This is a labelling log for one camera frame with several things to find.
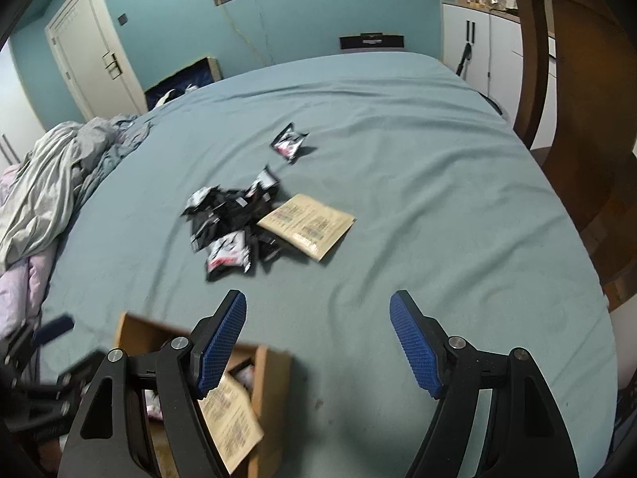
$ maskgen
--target chair back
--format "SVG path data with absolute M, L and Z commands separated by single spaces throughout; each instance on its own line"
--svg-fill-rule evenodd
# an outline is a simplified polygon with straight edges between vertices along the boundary
M 557 127 L 542 170 L 578 231 L 600 212 L 637 136 L 637 52 L 603 0 L 550 0 Z M 524 71 L 514 130 L 531 148 L 549 73 L 545 0 L 517 0 Z

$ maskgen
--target gray blanket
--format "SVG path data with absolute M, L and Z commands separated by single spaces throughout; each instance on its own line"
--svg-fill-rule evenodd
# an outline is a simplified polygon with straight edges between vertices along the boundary
M 0 208 L 0 275 L 45 249 L 64 230 L 73 209 L 77 167 L 93 170 L 116 134 L 108 120 L 94 118 L 85 125 L 63 122 L 37 140 Z
M 126 158 L 149 135 L 151 124 L 145 123 L 139 129 L 128 132 L 123 143 L 115 143 L 111 145 L 108 151 L 105 151 L 100 158 L 97 167 L 91 172 L 80 188 L 75 199 L 74 212 L 77 212 L 87 202 L 88 198 L 93 195 L 98 186 L 104 179 Z

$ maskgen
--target cardboard box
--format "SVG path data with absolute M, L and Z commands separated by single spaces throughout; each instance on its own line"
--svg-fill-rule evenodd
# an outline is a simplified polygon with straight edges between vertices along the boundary
M 122 349 L 129 356 L 138 356 L 158 351 L 166 341 L 189 334 L 190 331 L 130 313 L 122 313 L 115 334 L 115 347 Z M 291 356 L 269 349 L 265 345 L 237 343 L 227 368 L 233 368 L 247 358 L 254 361 L 252 409 L 264 435 L 248 458 L 235 470 L 233 477 L 270 478 L 280 466 L 283 456 L 285 404 L 290 382 Z M 151 423 L 151 433 L 163 477 L 176 477 L 163 426 Z

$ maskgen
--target light blue bedsheet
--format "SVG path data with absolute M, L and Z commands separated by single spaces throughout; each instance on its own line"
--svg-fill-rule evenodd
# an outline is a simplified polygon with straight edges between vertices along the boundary
M 76 327 L 45 351 L 49 372 L 110 347 L 124 310 L 193 327 L 240 289 L 240 339 L 295 358 L 279 476 L 402 477 L 436 407 L 389 322 L 389 297 L 408 289 L 478 349 L 529 349 L 580 476 L 601 466 L 617 363 L 596 274 L 530 154 L 447 68 L 411 53 L 304 60 L 217 82 L 148 118 L 153 133 L 84 205 L 53 273 L 45 315 L 68 311 Z M 290 121 L 316 148 L 292 166 L 269 147 Z M 247 186 L 266 163 L 289 195 L 358 220 L 321 263 L 283 258 L 269 274 L 207 284 L 184 203 L 203 185 Z M 488 396 L 463 477 L 480 456 Z

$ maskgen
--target door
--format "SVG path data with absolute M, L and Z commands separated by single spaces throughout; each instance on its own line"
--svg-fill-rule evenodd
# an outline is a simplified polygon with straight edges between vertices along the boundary
M 104 0 L 67 0 L 49 23 L 47 38 L 87 120 L 147 111 Z
M 455 72 L 469 41 L 472 48 L 471 59 L 465 62 L 462 77 L 471 87 L 488 95 L 488 13 L 443 4 L 442 15 L 443 63 Z
M 23 160 L 44 133 L 22 87 L 9 40 L 0 51 L 0 172 Z

